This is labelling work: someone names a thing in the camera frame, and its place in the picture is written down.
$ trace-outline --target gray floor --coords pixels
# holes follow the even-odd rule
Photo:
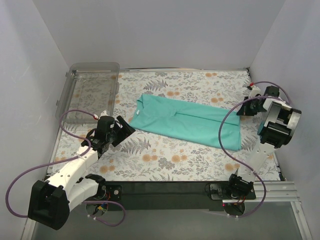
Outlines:
[[[257,203],[247,203],[247,210]],[[58,231],[36,224],[33,240],[300,240],[290,202],[269,202],[253,215],[235,220],[202,210],[128,211],[118,227],[87,218],[84,205],[77,207]],[[116,222],[122,213],[109,212],[105,220]]]

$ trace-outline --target transparent container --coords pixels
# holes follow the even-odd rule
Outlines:
[[[79,109],[98,116],[104,110],[112,116],[119,90],[117,62],[81,62],[71,66],[57,102],[56,118],[67,110]],[[92,116],[70,112],[63,121],[67,124],[94,124]]]

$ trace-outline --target folded cloth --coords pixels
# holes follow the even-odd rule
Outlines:
[[[146,132],[220,148],[218,131],[227,109],[142,94],[130,125]],[[226,119],[221,140],[226,149],[241,149],[240,117]]]

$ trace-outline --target gray wall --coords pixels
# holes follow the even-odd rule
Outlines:
[[[0,239],[17,240],[26,219],[9,213],[6,190],[21,172],[49,162],[68,67],[32,0],[0,0],[0,16]],[[27,214],[32,184],[45,172],[13,187],[15,211]]]
[[[33,0],[70,66],[242,69],[285,0]]]
[[[280,84],[302,111],[293,139],[277,156],[298,188],[314,239],[320,239],[319,13],[319,0],[286,0],[251,66],[254,82]]]

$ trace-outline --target floral pattern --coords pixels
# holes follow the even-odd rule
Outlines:
[[[118,83],[113,116],[121,115],[130,122],[141,94],[230,109],[248,95],[246,86],[250,80],[246,71],[138,71],[121,72]],[[102,94],[99,88],[89,87],[90,97],[77,96],[82,99],[82,102],[77,101],[79,109]],[[245,161],[257,141],[260,122],[260,115],[241,117],[242,149],[232,155]],[[68,124],[66,127],[76,135],[85,136],[95,126]],[[79,143],[78,139],[62,133],[55,161],[72,156]],[[270,156],[259,172],[264,180],[280,180],[274,158]],[[62,165],[54,165],[52,173]],[[111,146],[85,175],[98,174],[107,181],[227,181],[239,166],[219,148],[137,130],[117,147]]]

